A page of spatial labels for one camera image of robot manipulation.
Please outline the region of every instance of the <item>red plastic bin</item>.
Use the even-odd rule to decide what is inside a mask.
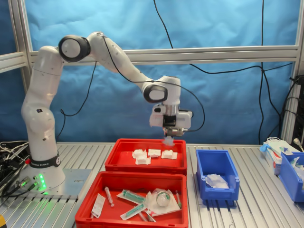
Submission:
[[[118,139],[105,162],[106,171],[147,172],[147,173],[176,173],[187,176],[186,142],[174,140],[174,146],[168,147],[161,139]],[[149,165],[135,165],[132,152],[137,149],[173,150],[177,159],[152,158]]]
[[[114,207],[111,207],[105,187],[108,187]],[[132,209],[135,204],[118,198],[116,195],[123,189],[128,189],[145,196],[155,188],[175,191],[180,195],[182,209],[167,215],[156,216],[156,222],[143,222],[137,214],[128,220],[122,220],[120,215]],[[91,218],[91,211],[97,194],[106,198],[99,218]],[[97,174],[89,192],[75,215],[77,228],[187,228],[188,204],[186,177],[180,174],[134,173],[134,172],[100,172]]]

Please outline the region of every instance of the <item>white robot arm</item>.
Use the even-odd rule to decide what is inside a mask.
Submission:
[[[163,76],[154,81],[146,77],[124,51],[101,32],[94,32],[88,38],[66,36],[58,47],[44,46],[39,50],[21,109],[28,132],[31,161],[21,172],[20,180],[29,177],[29,184],[36,181],[37,188],[33,191],[54,188],[65,179],[59,167],[55,119],[49,107],[57,93],[63,65],[78,62],[86,56],[134,82],[148,102],[161,102],[153,107],[150,126],[162,127],[166,136],[182,136],[191,126],[192,112],[179,110],[181,82],[178,78]]]

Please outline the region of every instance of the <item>metal table surface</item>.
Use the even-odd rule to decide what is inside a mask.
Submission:
[[[65,168],[92,169],[83,194],[75,199],[9,198],[0,206],[8,227],[76,227],[74,216],[96,174],[105,170],[104,162],[113,143],[58,143]],[[240,178],[235,206],[200,199],[195,173],[196,149],[228,150]],[[187,144],[188,204],[190,228],[304,228],[304,204],[293,203],[280,179],[253,145]]]

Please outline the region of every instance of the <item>blue fabric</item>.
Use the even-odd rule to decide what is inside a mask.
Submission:
[[[8,1],[0,1],[0,55],[16,52]]]
[[[264,45],[295,44],[299,2],[265,2]],[[175,48],[261,43],[260,0],[157,0],[157,5]],[[87,37],[94,31],[104,32],[123,49],[170,48],[152,0],[91,0],[89,4],[86,0],[27,0],[26,7],[34,50],[44,45],[56,46],[64,35]],[[216,72],[256,64],[260,65],[229,63],[197,66]],[[286,63],[267,62],[264,67],[269,69],[283,64]],[[188,143],[258,143],[261,122],[258,104],[261,71],[258,68],[233,74],[207,75],[189,65],[137,67],[153,79],[163,75],[179,77],[181,84],[193,91],[204,104],[205,125],[200,131],[183,136]],[[272,100],[278,110],[282,109],[288,91],[291,69],[291,66],[286,66],[266,73]],[[73,114],[79,109],[92,71],[93,66],[64,67],[58,93],[51,105],[56,119],[56,134],[63,123],[60,108],[66,114]],[[9,87],[2,86],[1,89],[11,95]],[[261,138],[266,139],[277,125],[278,117],[270,106],[265,81],[262,106],[265,119]],[[181,94],[181,108],[194,112],[192,129],[201,125],[201,107],[186,91]],[[162,129],[149,126],[151,109],[152,104],[144,100],[134,84],[97,66],[87,103],[78,115],[67,117],[60,140],[114,142],[122,137],[161,138]],[[14,118],[6,118],[6,122],[14,121]],[[24,138],[26,134],[24,131],[15,132],[14,137]]]
[[[8,1],[0,1],[0,55],[16,52]],[[0,142],[27,139],[21,117],[24,89],[20,69],[0,74]]]
[[[156,0],[175,48],[261,45],[261,0]],[[264,45],[294,45],[300,0],[266,0]],[[102,31],[122,49],[170,48],[153,0],[27,0],[34,50]]]

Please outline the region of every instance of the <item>blue plastic bin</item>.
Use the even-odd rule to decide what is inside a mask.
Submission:
[[[198,180],[202,200],[238,200],[239,177],[228,151],[196,150]],[[206,185],[208,174],[220,175],[229,189],[210,188]]]
[[[297,161],[300,165],[304,165],[304,153],[303,152],[293,152],[293,155],[282,155],[282,165],[281,173],[279,175],[282,183],[285,186],[291,200],[293,202],[304,202],[304,191],[302,190],[303,181],[296,174],[294,168],[291,166],[290,162],[296,158],[300,157]]]

